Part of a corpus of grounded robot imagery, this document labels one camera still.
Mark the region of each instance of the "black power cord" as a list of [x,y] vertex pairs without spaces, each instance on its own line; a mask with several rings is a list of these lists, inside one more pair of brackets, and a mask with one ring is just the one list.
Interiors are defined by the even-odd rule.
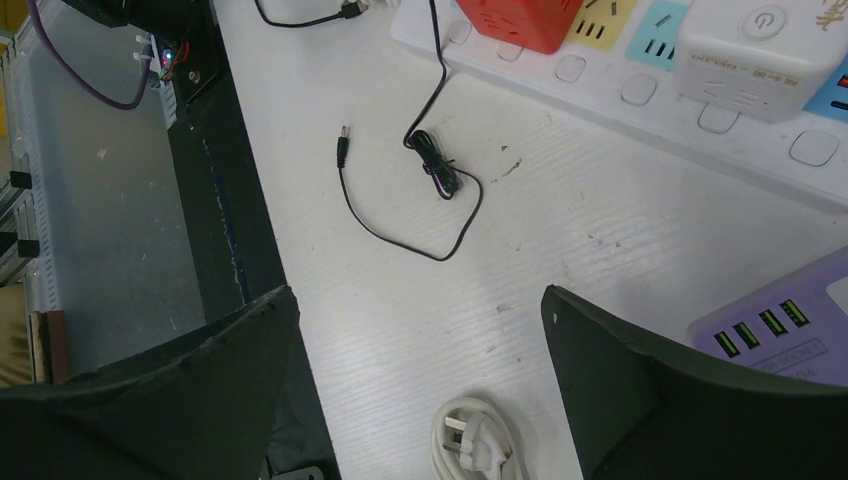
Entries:
[[265,9],[262,8],[262,3],[260,0],[253,0],[253,3],[256,4],[256,9],[259,10],[259,16],[262,17],[262,21],[271,25],[272,27],[279,28],[305,28],[305,27],[314,27],[315,25],[321,25],[322,23],[332,22],[333,20],[349,20],[351,18],[356,18],[363,13],[365,10],[368,10],[368,5],[365,5],[361,2],[345,2],[342,5],[339,13],[335,15],[330,15],[329,17],[319,18],[317,20],[312,20],[311,22],[303,22],[303,23],[283,23],[283,22],[275,22],[268,18],[268,15],[265,14]]
[[348,138],[347,127],[342,128],[342,135],[339,137],[338,146],[336,151],[337,158],[337,166],[339,168],[339,181],[342,184],[342,192],[344,193],[345,202],[347,202],[347,207],[350,209],[350,213],[353,214],[353,218],[359,222],[362,227],[368,231],[371,235],[379,238],[380,240],[394,245],[396,247],[402,248],[408,252],[412,252],[417,255],[421,255],[422,257],[429,258],[430,260],[434,260],[436,262],[446,262],[450,260],[456,252],[459,250],[459,247],[462,245],[463,239],[465,239],[465,234],[468,233],[468,229],[471,228],[471,224],[474,222],[474,219],[477,217],[477,213],[480,212],[480,206],[483,205],[483,183],[480,182],[480,179],[475,177],[474,175],[460,170],[453,166],[453,160],[445,160],[445,157],[439,151],[436,143],[433,141],[433,138],[430,137],[430,134],[423,130],[416,130],[418,125],[427,116],[427,113],[433,107],[433,104],[436,103],[436,99],[439,97],[439,94],[442,93],[442,89],[445,87],[445,83],[447,83],[448,79],[448,67],[445,64],[445,59],[442,56],[442,42],[441,35],[439,34],[439,21],[438,15],[436,14],[436,1],[430,0],[430,15],[433,21],[433,35],[436,40],[436,57],[439,59],[439,64],[442,66],[442,77],[439,80],[438,85],[436,85],[436,90],[433,91],[433,94],[430,96],[430,99],[427,100],[427,103],[424,104],[424,108],[421,109],[421,113],[415,117],[415,120],[410,125],[409,130],[407,130],[406,135],[403,137],[403,146],[410,150],[415,150],[418,155],[421,157],[421,160],[424,162],[424,172],[427,173],[432,179],[433,183],[436,185],[436,191],[439,193],[439,196],[445,200],[452,200],[456,193],[460,189],[459,175],[464,175],[477,183],[477,187],[480,191],[480,196],[477,198],[477,205],[475,205],[474,210],[471,212],[471,215],[466,220],[465,225],[462,227],[462,230],[459,232],[459,237],[456,239],[456,243],[454,244],[451,251],[445,255],[444,257],[437,257],[433,254],[427,253],[423,250],[419,250],[415,247],[411,247],[404,243],[401,243],[397,240],[392,240],[384,235],[381,235],[374,230],[372,230],[362,219],[359,218],[359,215],[356,214],[356,210],[353,208],[353,205],[350,202],[350,195],[347,191],[347,185],[345,185],[344,179],[344,167],[345,162],[347,161],[347,152],[348,147],[350,146],[350,139]]

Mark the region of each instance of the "usb port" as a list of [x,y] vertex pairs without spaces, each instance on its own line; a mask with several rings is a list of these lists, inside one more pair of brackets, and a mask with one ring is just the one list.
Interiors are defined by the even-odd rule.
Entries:
[[761,313],[760,318],[763,319],[763,322],[766,324],[767,327],[769,327],[769,330],[771,330],[771,333],[773,333],[775,337],[779,337],[784,333],[789,333],[788,330],[786,330],[786,327],[784,327],[783,324],[780,323],[780,320],[778,320],[777,317],[775,317],[774,314],[771,313],[771,310],[766,310],[765,312]]
[[803,327],[804,325],[809,325],[810,321],[807,319],[806,315],[801,313],[801,309],[798,308],[798,305],[795,305],[795,302],[792,300],[787,300],[780,304],[780,308],[786,312],[786,315],[792,320],[792,323],[795,324],[796,327]]
[[739,337],[742,338],[742,341],[745,342],[745,345],[747,345],[749,349],[760,346],[760,341],[757,340],[757,337],[754,335],[754,332],[748,328],[748,325],[745,325],[745,322],[737,323],[733,326],[733,329],[736,330],[736,333],[739,334]]
[[719,345],[721,345],[721,349],[724,350],[724,353],[727,354],[728,357],[733,358],[736,355],[739,355],[739,349],[736,348],[736,345],[733,344],[733,340],[727,336],[724,332],[718,332],[713,335]]

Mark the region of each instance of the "white tabletop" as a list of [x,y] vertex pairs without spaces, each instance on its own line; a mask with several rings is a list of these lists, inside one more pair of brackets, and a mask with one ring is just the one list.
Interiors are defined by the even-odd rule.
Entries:
[[[474,203],[471,184],[439,200],[401,146],[439,69],[392,41],[394,11],[282,30],[249,0],[215,4],[346,480],[433,478],[432,415],[468,394],[511,421],[529,478],[580,478],[539,314],[547,285],[685,341],[691,321],[848,239],[843,217],[457,74],[422,127],[486,197],[457,256],[427,261],[362,230],[335,164],[350,125],[347,179],[363,218],[434,252]],[[266,4],[281,20],[336,8]]]

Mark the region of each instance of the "red plug adapter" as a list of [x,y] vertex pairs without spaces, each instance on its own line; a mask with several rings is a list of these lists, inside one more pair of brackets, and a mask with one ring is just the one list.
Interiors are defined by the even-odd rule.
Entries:
[[456,0],[483,35],[542,53],[559,50],[583,0]]

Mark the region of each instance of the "teal outlet panel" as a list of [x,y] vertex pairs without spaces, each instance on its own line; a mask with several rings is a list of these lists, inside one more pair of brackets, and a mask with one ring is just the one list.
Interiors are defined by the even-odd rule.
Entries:
[[687,10],[689,5],[666,0],[651,4],[627,47],[627,59],[670,72],[674,68],[677,30]]
[[827,83],[810,100],[804,110],[848,123],[848,57],[827,79]]

